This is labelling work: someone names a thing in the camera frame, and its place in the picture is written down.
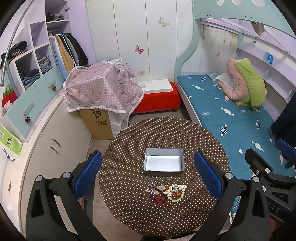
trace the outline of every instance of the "white box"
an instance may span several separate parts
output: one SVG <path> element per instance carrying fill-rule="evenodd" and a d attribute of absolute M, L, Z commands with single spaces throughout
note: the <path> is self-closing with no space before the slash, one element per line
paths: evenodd
<path fill-rule="evenodd" d="M 144 94 L 173 91 L 173 88 L 168 79 L 142 81 L 138 82 L 138 86 L 142 88 Z"/>

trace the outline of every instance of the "round table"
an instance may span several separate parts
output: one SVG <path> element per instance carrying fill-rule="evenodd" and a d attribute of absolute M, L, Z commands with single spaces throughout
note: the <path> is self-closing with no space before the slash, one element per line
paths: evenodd
<path fill-rule="evenodd" d="M 185 171 L 181 177 L 147 177 L 143 174 L 145 149 L 183 148 Z M 218 140 L 189 120 L 157 117 L 140 121 L 121 132 L 108 146 L 99 172 L 102 196 L 111 213 L 142 235 L 175 236 L 200 226 L 217 200 L 207 191 L 193 165 L 193 155 L 202 150 L 224 172 L 227 156 Z M 153 181 L 158 185 L 187 185 L 184 198 L 165 208 L 147 195 Z"/>

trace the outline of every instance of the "pink blanket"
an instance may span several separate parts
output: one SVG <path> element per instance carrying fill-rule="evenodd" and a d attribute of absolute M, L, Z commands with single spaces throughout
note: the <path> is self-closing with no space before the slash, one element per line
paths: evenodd
<path fill-rule="evenodd" d="M 75 67 L 63 87 L 69 112 L 105 109 L 125 114 L 121 130 L 128 127 L 130 114 L 144 97 L 136 75 L 122 59 Z"/>

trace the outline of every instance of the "light blue drawer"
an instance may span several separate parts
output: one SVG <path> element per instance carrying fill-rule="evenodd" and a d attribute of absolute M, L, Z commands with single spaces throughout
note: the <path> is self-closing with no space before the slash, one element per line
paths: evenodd
<path fill-rule="evenodd" d="M 37 116 L 40 114 L 45 104 L 41 98 L 35 84 L 32 84 L 21 96 L 13 103 L 6 112 L 6 115 L 16 127 L 16 129 L 25 137 L 32 128 Z M 25 122 L 25 116 L 29 116 L 31 121 Z"/>
<path fill-rule="evenodd" d="M 43 99 L 44 103 L 48 101 L 59 91 L 63 86 L 63 78 L 57 66 L 52 68 L 50 71 L 42 75 L 36 82 L 35 85 Z"/>

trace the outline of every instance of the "blue package on shelf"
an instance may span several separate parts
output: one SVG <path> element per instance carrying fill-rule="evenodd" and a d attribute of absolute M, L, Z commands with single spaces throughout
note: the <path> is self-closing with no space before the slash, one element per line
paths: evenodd
<path fill-rule="evenodd" d="M 272 64 L 273 59 L 274 59 L 273 55 L 268 54 L 267 62 L 268 62 L 269 64 Z"/>

